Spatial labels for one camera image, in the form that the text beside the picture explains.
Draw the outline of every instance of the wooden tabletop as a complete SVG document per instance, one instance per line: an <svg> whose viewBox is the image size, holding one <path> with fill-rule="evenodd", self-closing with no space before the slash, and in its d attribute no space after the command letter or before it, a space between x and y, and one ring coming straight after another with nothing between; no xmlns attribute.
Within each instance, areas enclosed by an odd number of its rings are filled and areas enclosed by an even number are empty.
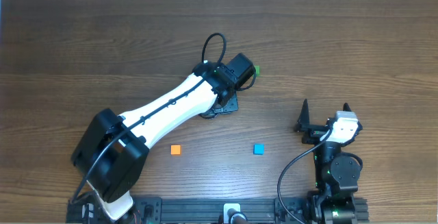
<svg viewBox="0 0 438 224"><path fill-rule="evenodd" d="M65 221L81 175L70 155L104 108L172 90L213 32L224 61L260 66L239 111L194 117L149 153L133 195L276 197L283 167L309 149L292 131L302 101L325 124L348 102L364 130L357 197L372 221L437 220L438 0L2 0L0 222ZM207 50L217 60L220 40ZM263 143L264 155L253 155ZM182 145L182 156L170 155ZM312 158L283 196L314 189Z"/></svg>

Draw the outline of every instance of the colored block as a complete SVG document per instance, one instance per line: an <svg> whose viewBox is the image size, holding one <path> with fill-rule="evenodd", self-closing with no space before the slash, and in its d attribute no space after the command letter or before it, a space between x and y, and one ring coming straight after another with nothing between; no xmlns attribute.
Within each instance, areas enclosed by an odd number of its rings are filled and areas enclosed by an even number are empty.
<svg viewBox="0 0 438 224"><path fill-rule="evenodd" d="M265 153L265 145L255 144L254 145L254 154L255 155L263 155Z"/></svg>
<svg viewBox="0 0 438 224"><path fill-rule="evenodd" d="M255 67L255 74L256 76L260 76L260 66L254 66Z"/></svg>
<svg viewBox="0 0 438 224"><path fill-rule="evenodd" d="M181 155L181 145L171 145L170 146L171 155Z"/></svg>

